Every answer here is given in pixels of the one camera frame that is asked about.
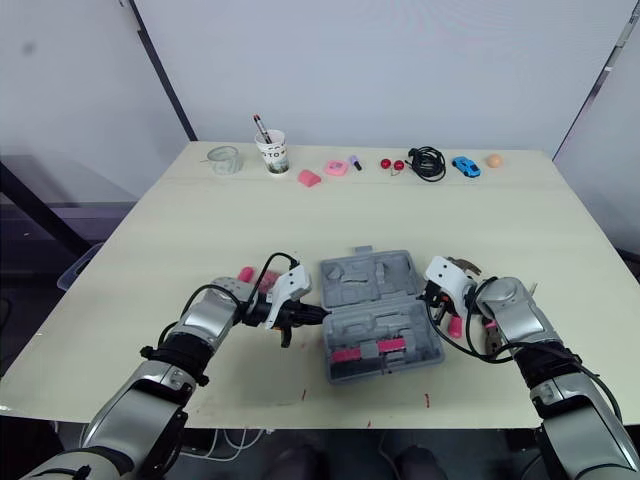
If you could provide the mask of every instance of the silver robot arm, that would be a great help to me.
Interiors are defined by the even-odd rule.
[[[91,421],[82,448],[49,459],[23,479],[161,477],[180,453],[187,421],[183,408],[196,385],[207,384],[203,372],[233,325],[242,320],[257,326],[268,318],[272,328],[290,332],[292,326],[321,323],[324,310],[297,302],[311,290],[304,267],[298,265],[280,278],[284,277],[286,282],[279,279],[269,299],[258,294],[251,304],[253,285],[233,278],[215,280],[214,285],[235,295],[240,307],[224,293],[208,290],[182,315],[166,340],[157,348],[142,349],[146,361]]]
[[[429,282],[451,296],[464,314],[474,308],[476,282],[456,264],[434,258]],[[542,418],[537,441],[552,478],[640,479],[640,459],[622,422],[517,278],[488,283],[475,297],[482,315],[495,321],[530,389]]]

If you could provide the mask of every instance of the open tool case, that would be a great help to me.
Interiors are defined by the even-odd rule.
[[[406,250],[324,260],[322,323],[331,383],[440,363],[440,339],[417,300],[419,277]]]

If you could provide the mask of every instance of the paper cup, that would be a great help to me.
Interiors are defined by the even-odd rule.
[[[264,143],[264,138],[258,132],[255,137],[258,150],[260,150],[269,172],[274,174],[285,173],[289,170],[289,159],[287,158],[287,144],[284,139],[284,132],[271,129],[267,130],[267,132],[272,143]]]

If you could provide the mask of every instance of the table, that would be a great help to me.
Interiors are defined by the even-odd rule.
[[[475,159],[477,179],[451,168],[437,184],[410,171],[391,177],[383,157],[403,149],[291,146],[292,170],[269,176],[253,144],[233,144],[245,166],[215,176],[203,160],[220,144],[187,145],[138,202],[2,379],[0,410],[87,422],[141,362],[140,347],[178,318],[190,293],[218,276],[261,266],[273,251],[299,258],[318,282],[321,259],[353,247],[407,249],[424,271],[434,255],[472,260],[487,276],[538,283],[538,305],[566,344],[602,374],[626,423],[640,423],[636,365],[640,288],[559,175],[537,151],[445,150]],[[364,167],[298,172],[356,154]],[[284,262],[275,268],[286,270]],[[318,291],[305,301],[317,303]],[[513,364],[486,365],[446,346],[443,364],[331,386],[320,327],[280,335],[238,326],[207,369],[211,383],[189,405],[191,427],[506,428],[539,424]]]

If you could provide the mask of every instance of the small orange ball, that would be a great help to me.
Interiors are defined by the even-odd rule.
[[[498,168],[502,166],[503,163],[504,160],[502,159],[502,156],[498,155],[497,153],[492,153],[487,157],[487,165],[489,165],[491,168]]]

